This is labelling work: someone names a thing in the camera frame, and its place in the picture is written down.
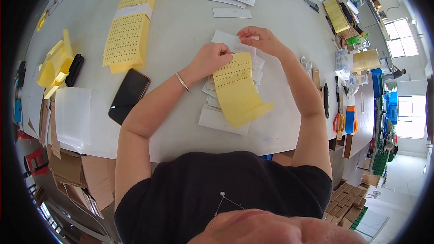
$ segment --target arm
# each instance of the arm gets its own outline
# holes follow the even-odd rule
[[[323,101],[296,55],[266,28],[246,27],[238,32],[237,36],[243,44],[277,57],[282,64],[292,96],[301,114],[300,134],[291,166],[315,166],[332,178]]]
[[[224,44],[203,45],[192,63],[178,74],[190,87],[232,60]],[[149,140],[185,92],[176,75],[151,91],[131,110],[121,126],[115,171],[115,209],[127,191],[151,177]]]

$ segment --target scissors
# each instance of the scissors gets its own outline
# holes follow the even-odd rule
[[[342,133],[345,130],[345,117],[344,117],[344,108],[343,108],[343,94],[339,94],[338,99],[338,114],[336,114],[335,119],[333,120],[333,132],[336,134],[338,132]]]

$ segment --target black shirt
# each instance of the black shirt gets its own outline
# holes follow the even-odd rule
[[[203,232],[220,192],[245,209],[322,218],[332,181],[313,166],[284,167],[250,152],[191,152],[160,163],[122,198],[115,223],[123,244],[187,243]],[[219,213],[241,210],[223,200]]]
[[[393,73],[393,78],[399,78],[399,77],[401,77],[402,76],[402,72],[401,72],[401,70],[398,70],[398,71],[396,71],[396,72],[394,72]]]

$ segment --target woman's lips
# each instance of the woman's lips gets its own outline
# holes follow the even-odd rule
[[[236,224],[237,222],[243,221],[243,220],[245,220],[245,219],[247,219],[247,218],[249,218],[249,217],[251,217],[251,216],[254,216],[254,215],[261,215],[261,214],[270,214],[270,212],[266,212],[266,211],[262,211],[262,210],[253,210],[253,211],[249,211],[249,212],[243,213],[241,216],[237,217],[237,218],[236,218],[236,219],[231,223],[231,225]]]

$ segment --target bracelet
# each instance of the bracelet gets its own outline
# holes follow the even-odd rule
[[[184,88],[191,93],[190,89],[187,87],[187,85],[184,83],[184,81],[182,81],[182,78],[179,76],[178,72],[175,73],[176,77],[179,79],[179,82],[181,82],[182,86],[184,86]]]

